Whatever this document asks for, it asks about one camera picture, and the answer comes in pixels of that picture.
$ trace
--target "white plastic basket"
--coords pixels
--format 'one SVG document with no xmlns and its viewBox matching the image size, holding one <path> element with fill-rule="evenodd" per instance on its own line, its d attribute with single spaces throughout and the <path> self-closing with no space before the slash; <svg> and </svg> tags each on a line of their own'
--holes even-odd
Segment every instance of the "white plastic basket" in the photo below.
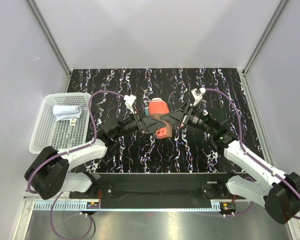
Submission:
<svg viewBox="0 0 300 240">
<path fill-rule="evenodd" d="M 39 154 L 47 146 L 52 146 L 57 150 L 85 143 L 89 123 L 88 102 L 90 97 L 89 93 L 81 92 L 46 96 L 35 122 L 29 151 L 32 154 Z M 70 126 L 69 121 L 57 121 L 52 111 L 54 105 L 80 106 L 82 113 L 75 126 Z"/>
</svg>

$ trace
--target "folded white cloth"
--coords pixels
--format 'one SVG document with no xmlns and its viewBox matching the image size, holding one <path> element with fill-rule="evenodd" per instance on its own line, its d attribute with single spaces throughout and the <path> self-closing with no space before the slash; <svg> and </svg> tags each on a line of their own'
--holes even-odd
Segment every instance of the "folded white cloth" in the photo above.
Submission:
<svg viewBox="0 0 300 240">
<path fill-rule="evenodd" d="M 80 106 L 54 105 L 52 113 L 57 121 L 69 121 L 72 118 L 80 118 L 82 109 Z"/>
</svg>

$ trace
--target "gray wall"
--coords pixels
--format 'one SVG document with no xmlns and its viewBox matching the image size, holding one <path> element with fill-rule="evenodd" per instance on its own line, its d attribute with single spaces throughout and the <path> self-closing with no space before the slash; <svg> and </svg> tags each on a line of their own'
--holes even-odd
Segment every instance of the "gray wall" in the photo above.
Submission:
<svg viewBox="0 0 300 240">
<path fill-rule="evenodd" d="M 70 68 L 243 68 L 280 0 L 35 0 Z"/>
<path fill-rule="evenodd" d="M 300 175 L 300 0 L 288 4 L 248 80 L 275 163 Z"/>
<path fill-rule="evenodd" d="M 65 82 L 26 1 L 0 0 L 0 240 L 10 239 L 15 227 L 41 102 Z"/>
</svg>

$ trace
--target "purple cable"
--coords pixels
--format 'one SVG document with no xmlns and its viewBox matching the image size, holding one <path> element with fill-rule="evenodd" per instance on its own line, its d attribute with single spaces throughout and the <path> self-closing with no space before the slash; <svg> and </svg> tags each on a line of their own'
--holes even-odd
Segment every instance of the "purple cable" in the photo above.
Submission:
<svg viewBox="0 0 300 240">
<path fill-rule="evenodd" d="M 97 126 L 96 126 L 96 123 L 95 123 L 95 120 L 94 120 L 94 116 L 92 114 L 92 111 L 91 111 L 91 103 L 92 103 L 92 99 L 95 95 L 97 94 L 101 94 L 101 93 L 107 93 L 107 94 L 114 94 L 114 95 L 117 95 L 121 98 L 124 98 L 125 96 L 120 94 L 120 93 L 117 93 L 117 92 L 114 92 L 114 91 L 108 91 L 108 90 L 100 90 L 100 91 L 96 91 L 94 94 L 92 94 L 92 96 L 90 97 L 89 99 L 89 102 L 88 102 L 88 110 L 89 110 L 89 114 L 90 114 L 90 119 L 91 119 L 91 122 L 92 122 L 92 125 L 93 125 L 93 130 L 94 130 L 94 138 L 93 138 L 93 141 L 91 144 L 94 144 L 97 140 Z M 73 152 L 76 152 L 78 150 L 81 150 L 81 149 L 84 149 L 84 148 L 87 148 L 91 146 L 90 143 L 87 144 L 87 145 L 84 145 L 84 146 L 80 146 L 80 147 L 77 147 L 75 149 L 72 149 L 69 151 L 69 153 L 73 153 Z M 48 158 L 47 160 L 45 160 L 42 164 L 40 164 L 34 171 L 33 173 L 31 174 L 29 180 L 28 180 L 28 184 L 27 184 L 27 189 L 30 193 L 32 194 L 36 194 L 37 192 L 36 191 L 33 191 L 31 190 L 31 183 L 35 177 L 35 175 L 45 166 L 47 165 L 48 163 L 50 163 L 52 160 L 58 158 L 58 157 L 61 157 L 63 155 L 66 155 L 68 154 L 66 151 L 64 152 L 61 152 L 61 153 L 58 153 L 57 155 L 54 155 L 50 158 Z"/>
<path fill-rule="evenodd" d="M 241 149 L 243 150 L 244 153 L 246 153 L 247 156 L 249 156 L 254 162 L 256 162 L 257 164 L 259 164 L 261 167 L 263 167 L 265 170 L 267 170 L 269 173 L 273 174 L 273 171 L 267 167 L 266 165 L 264 165 L 263 163 L 261 163 L 260 161 L 258 161 L 254 156 L 252 156 L 249 152 L 246 152 L 245 148 L 244 148 L 244 144 L 243 144 L 243 135 L 242 135 L 242 128 L 241 128 L 241 120 L 240 120 L 240 114 L 239 111 L 235 105 L 235 103 L 230 99 L 230 97 L 228 97 L 225 93 L 223 93 L 222 91 L 218 90 L 218 89 L 212 89 L 212 88 L 206 88 L 206 91 L 210 91 L 210 92 L 216 92 L 218 94 L 221 94 L 222 96 L 224 96 L 229 103 L 231 104 L 231 106 L 233 107 L 235 114 L 237 116 L 238 119 L 238 125 L 239 125 L 239 142 L 240 142 L 240 146 Z M 298 199 L 300 200 L 300 194 L 294 189 L 293 186 L 291 186 L 290 183 L 288 183 L 285 179 L 283 179 L 281 176 L 279 176 L 278 174 L 274 174 L 275 177 L 277 177 L 278 179 L 280 179 L 280 181 L 282 181 L 285 185 L 287 185 L 287 187 L 298 197 Z M 294 216 L 294 219 L 298 219 L 300 220 L 300 216 Z"/>
<path fill-rule="evenodd" d="M 53 233 L 60 239 L 63 239 L 63 240 L 83 240 L 86 236 L 88 236 L 88 234 L 90 233 L 91 231 L 91 228 L 92 228 L 92 223 L 93 223 L 93 219 L 90 215 L 86 215 L 89 217 L 90 219 L 90 226 L 89 226 L 89 229 L 88 231 L 86 231 L 86 233 L 82 236 L 82 237 L 79 237 L 79 238 L 73 238 L 73 239 L 69 239 L 69 238 L 65 238 L 63 236 L 61 236 L 59 233 L 57 233 L 56 231 L 56 228 L 54 227 L 54 223 L 53 223 L 53 211 L 54 211 L 54 207 L 56 205 L 56 202 L 58 200 L 58 198 L 63 194 L 63 192 L 60 192 L 60 194 L 55 198 L 53 204 L 52 204 L 52 207 L 51 207 L 51 210 L 50 210 L 50 225 L 51 225 L 51 229 L 53 231 Z"/>
<path fill-rule="evenodd" d="M 92 104 L 92 99 L 93 99 L 93 97 L 94 97 L 95 95 L 101 94 L 101 93 L 114 94 L 114 95 L 117 95 L 117 96 L 119 96 L 119 97 L 121 97 L 121 98 L 124 98 L 124 97 L 125 97 L 125 96 L 122 95 L 122 94 L 119 94 L 119 93 L 114 92 L 114 91 L 108 91 L 108 90 L 100 90 L 100 91 L 97 91 L 97 92 L 95 92 L 94 94 L 92 94 L 92 96 L 90 97 L 89 102 L 88 102 L 89 115 L 90 115 L 90 119 L 91 119 L 91 122 L 92 122 L 92 125 L 93 125 L 93 131 L 94 131 L 94 138 L 93 138 L 91 144 L 94 144 L 94 143 L 96 142 L 96 140 L 97 140 L 97 126 L 96 126 L 95 119 L 94 119 L 94 116 L 93 116 L 92 111 L 91 111 L 91 104 Z M 72 149 L 72 150 L 69 151 L 69 153 L 73 153 L 73 152 L 75 152 L 75 151 L 78 151 L 78 150 L 87 148 L 87 147 L 91 146 L 91 144 L 88 143 L 87 145 L 80 146 L 80 147 L 77 147 L 77 148 L 75 148 L 75 149 Z M 31 190 L 31 183 L 32 183 L 32 181 L 33 181 L 35 175 L 36 175 L 36 174 L 37 174 L 37 173 L 38 173 L 45 165 L 47 165 L 48 163 L 50 163 L 50 162 L 53 161 L 54 159 L 56 159 L 56 158 L 58 158 L 58 157 L 61 157 L 61 156 L 63 156 L 63 155 L 66 155 L 66 154 L 68 154 L 68 153 L 67 153 L 66 151 L 64 151 L 64 152 L 58 153 L 57 155 L 54 155 L 54 156 L 48 158 L 47 160 L 45 160 L 42 164 L 40 164 L 40 165 L 33 171 L 33 173 L 31 174 L 31 176 L 30 176 L 30 178 L 29 178 L 29 180 L 28 180 L 28 184 L 27 184 L 27 189 L 28 189 L 28 191 L 29 191 L 30 193 L 32 193 L 32 194 L 36 194 L 36 193 L 37 193 L 36 191 Z M 86 232 L 86 234 L 83 235 L 83 236 L 80 237 L 80 238 L 76 238 L 76 239 L 68 239 L 68 238 L 65 238 L 65 237 L 59 235 L 59 234 L 57 233 L 55 227 L 54 227 L 54 224 L 53 224 L 53 214 L 52 214 L 52 213 L 53 213 L 53 209 L 54 209 L 54 207 L 55 207 L 55 204 L 56 204 L 58 198 L 61 196 L 62 193 L 63 193 L 63 192 L 61 192 L 61 193 L 56 197 L 56 199 L 54 200 L 54 202 L 53 202 L 53 204 L 52 204 L 52 208 L 51 208 L 51 210 L 50 210 L 50 225 L 51 225 L 51 229 L 52 229 L 53 233 L 54 233 L 57 237 L 59 237 L 59 238 L 61 238 L 61 239 L 63 239 L 63 240 L 82 240 L 82 239 L 84 239 L 84 238 L 89 234 L 89 232 L 91 231 L 91 228 L 92 228 L 93 219 L 92 219 L 92 217 L 89 216 L 89 215 L 88 215 L 88 217 L 89 217 L 89 219 L 90 219 L 90 227 L 89 227 L 88 231 Z"/>
</svg>

